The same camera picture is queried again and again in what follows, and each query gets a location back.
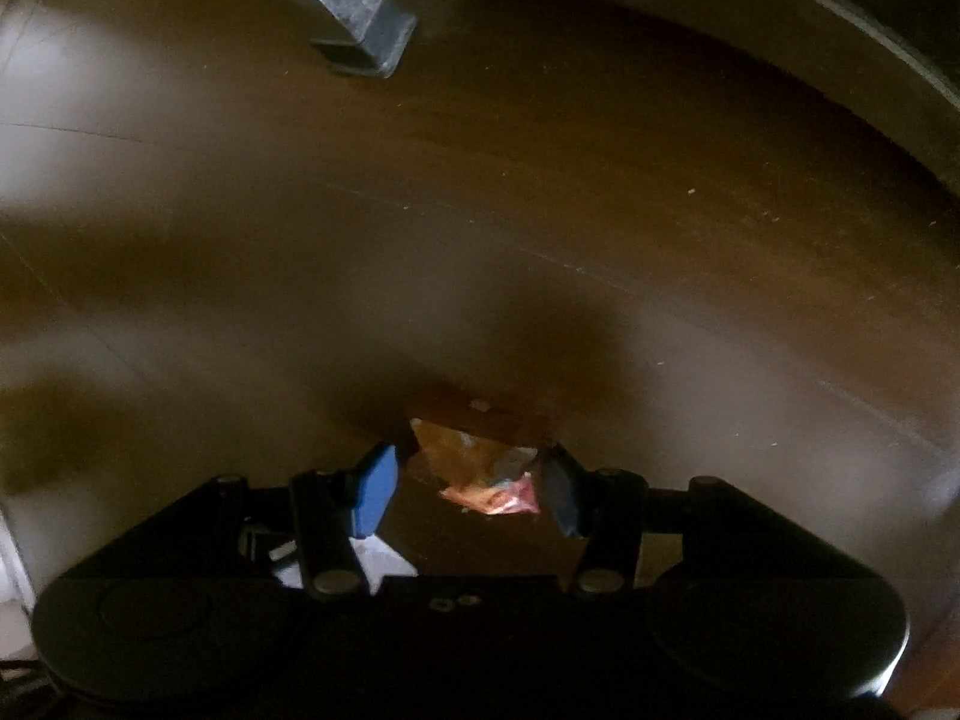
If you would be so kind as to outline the orange snack wrapper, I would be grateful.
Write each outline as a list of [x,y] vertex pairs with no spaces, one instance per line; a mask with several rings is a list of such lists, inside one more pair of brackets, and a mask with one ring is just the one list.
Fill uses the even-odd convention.
[[410,419],[412,470],[438,484],[439,495],[487,517],[539,515],[534,466],[539,450],[503,444],[421,418]]

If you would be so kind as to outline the white tissue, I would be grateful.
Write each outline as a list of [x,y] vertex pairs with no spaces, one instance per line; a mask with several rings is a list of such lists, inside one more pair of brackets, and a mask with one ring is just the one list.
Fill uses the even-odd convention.
[[[379,536],[364,539],[352,538],[350,544],[373,595],[381,587],[384,578],[418,575],[415,566]],[[270,564],[274,569],[274,576],[278,577],[283,585],[290,589],[301,589],[302,578],[295,559],[293,541],[283,543],[270,551]]]

